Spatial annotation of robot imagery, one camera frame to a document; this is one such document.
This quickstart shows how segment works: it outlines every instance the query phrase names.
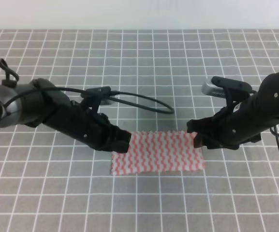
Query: white backdrop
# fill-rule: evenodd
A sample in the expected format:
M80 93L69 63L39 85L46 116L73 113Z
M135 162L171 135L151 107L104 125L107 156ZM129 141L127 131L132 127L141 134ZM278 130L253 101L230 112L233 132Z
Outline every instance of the white backdrop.
M10 28L279 29L279 0L0 0Z

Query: cloth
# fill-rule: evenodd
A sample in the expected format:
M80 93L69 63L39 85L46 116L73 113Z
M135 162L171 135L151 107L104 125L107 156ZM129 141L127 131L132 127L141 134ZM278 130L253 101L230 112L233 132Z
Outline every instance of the cloth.
M193 147L195 133L132 132L127 153L112 153L112 175L140 172L196 171L205 168L202 150Z

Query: wavy striped fabric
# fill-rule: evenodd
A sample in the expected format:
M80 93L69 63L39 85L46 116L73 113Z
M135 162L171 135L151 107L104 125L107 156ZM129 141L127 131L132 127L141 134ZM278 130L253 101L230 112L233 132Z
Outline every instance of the wavy striped fabric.
M112 153L112 175L141 172L196 171L205 168L195 133L185 131L132 132L127 153Z

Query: gray grid surface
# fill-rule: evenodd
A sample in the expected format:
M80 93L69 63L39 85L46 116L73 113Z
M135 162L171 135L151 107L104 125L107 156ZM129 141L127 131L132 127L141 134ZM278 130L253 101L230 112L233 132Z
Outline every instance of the gray grid surface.
M225 105L201 93L207 77L258 89L279 72L279 30L0 30L0 58L20 83L111 85L175 107L173 116L101 107L125 130L185 130ZM0 232L279 231L279 154L262 135L237 151L203 149L205 171L112 177L109 153L44 126L2 129Z

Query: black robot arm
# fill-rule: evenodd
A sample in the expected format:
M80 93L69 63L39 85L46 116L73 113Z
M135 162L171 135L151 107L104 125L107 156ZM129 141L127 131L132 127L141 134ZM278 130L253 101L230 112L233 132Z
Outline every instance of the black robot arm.
M194 147L237 150L260 141L261 132L270 129L279 150L279 73L267 76L258 92L246 82L216 76L203 84L202 92L225 98L226 106L212 117L187 122L188 133L197 133Z
M158 113L174 113L172 107L157 99L112 91L110 87L91 88L84 91L55 87L50 81L42 78L34 79L29 84L18 84L19 76L8 67L3 59L0 59L0 67L6 73L6 78L0 85L0 107L2 108L0 128L17 124L35 128L43 123L95 150L126 153L131 133L111 124L105 114L97 113L101 104L116 101ZM80 103L71 101L62 91L81 93L83 99ZM113 98L118 94L145 98L162 104L169 111Z

